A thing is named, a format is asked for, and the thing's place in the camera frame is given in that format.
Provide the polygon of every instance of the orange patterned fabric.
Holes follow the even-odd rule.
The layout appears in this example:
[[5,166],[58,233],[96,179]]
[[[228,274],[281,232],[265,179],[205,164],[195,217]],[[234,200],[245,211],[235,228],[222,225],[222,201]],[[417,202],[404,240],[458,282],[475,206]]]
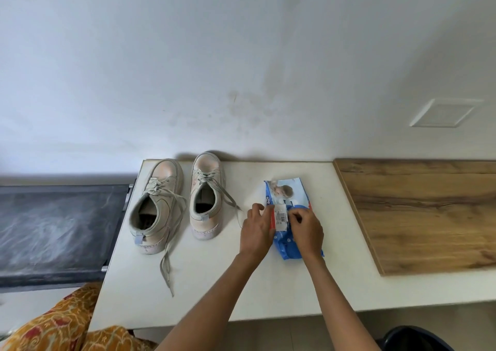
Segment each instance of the orange patterned fabric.
[[133,337],[121,326],[87,333],[101,283],[89,283],[12,334],[4,351],[150,351],[156,345]]

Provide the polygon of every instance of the blue package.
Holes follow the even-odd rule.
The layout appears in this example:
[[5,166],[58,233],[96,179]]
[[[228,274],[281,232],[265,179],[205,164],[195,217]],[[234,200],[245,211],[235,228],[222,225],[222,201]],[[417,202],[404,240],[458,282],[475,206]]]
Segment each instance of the blue package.
[[283,260],[301,258],[288,218],[288,210],[293,207],[312,209],[301,179],[297,177],[288,180],[265,181],[265,200],[266,204],[274,205],[271,228],[276,229],[274,245],[281,257]]

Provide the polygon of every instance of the shoe sole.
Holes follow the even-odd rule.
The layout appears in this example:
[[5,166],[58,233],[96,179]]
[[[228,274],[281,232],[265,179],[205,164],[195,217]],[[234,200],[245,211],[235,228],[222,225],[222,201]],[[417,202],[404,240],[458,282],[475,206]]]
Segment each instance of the shoe sole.
[[[224,173],[224,167],[223,167],[222,162],[220,161],[219,157],[216,154],[213,154],[211,152],[203,152],[200,155],[204,155],[204,154],[209,154],[209,155],[213,156],[219,162],[220,181],[221,181],[221,185],[225,188],[226,187],[226,174]],[[200,155],[198,155],[196,157],[195,161],[193,162],[193,167],[195,166],[196,160],[199,158]],[[191,182],[193,182],[193,168],[191,168]],[[220,234],[221,228],[220,228],[219,224],[220,223],[217,223],[214,228],[212,228],[206,232],[197,231],[196,229],[193,228],[193,226],[191,226],[191,231],[193,233],[193,236],[195,236],[195,238],[198,240],[210,240],[210,239],[213,239],[218,234]]]
[[[179,162],[177,160],[175,160],[175,159],[162,159],[159,162],[157,162],[157,164],[153,166],[153,168],[151,170],[151,173],[150,173],[150,176],[148,177],[148,180],[146,182],[148,182],[150,180],[150,178],[152,177],[152,174],[153,174],[153,171],[155,170],[155,168],[160,163],[162,163],[163,161],[170,161],[176,167],[177,176],[176,176],[176,185],[174,185],[174,193],[181,195],[183,193],[184,173],[183,173],[183,168],[181,167],[181,165],[179,164]],[[172,212],[174,211],[174,207],[175,206],[176,206],[176,199],[173,198],[172,199],[172,204],[170,206],[170,208],[171,208],[170,209],[171,216],[172,216]],[[139,247],[140,247],[139,248],[140,253],[142,253],[142,254],[157,254],[157,253],[162,252],[165,249],[165,241],[166,241],[165,240],[165,235],[166,234],[164,234],[164,237],[162,237],[155,244],[146,245],[146,246],[139,245]]]

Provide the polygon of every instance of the barcode sticker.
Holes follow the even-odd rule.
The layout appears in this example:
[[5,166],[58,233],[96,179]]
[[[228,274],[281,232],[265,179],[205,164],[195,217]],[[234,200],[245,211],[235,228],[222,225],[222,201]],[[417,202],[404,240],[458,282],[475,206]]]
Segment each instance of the barcode sticker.
[[274,219],[276,231],[286,231],[288,229],[288,211],[285,204],[276,204],[274,206]]

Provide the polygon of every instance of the dark chalkboard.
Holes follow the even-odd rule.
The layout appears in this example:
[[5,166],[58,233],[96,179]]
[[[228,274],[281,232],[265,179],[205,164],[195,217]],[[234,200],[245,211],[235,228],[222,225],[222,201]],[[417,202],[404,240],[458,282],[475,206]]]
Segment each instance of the dark chalkboard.
[[0,279],[100,271],[128,185],[0,187]]

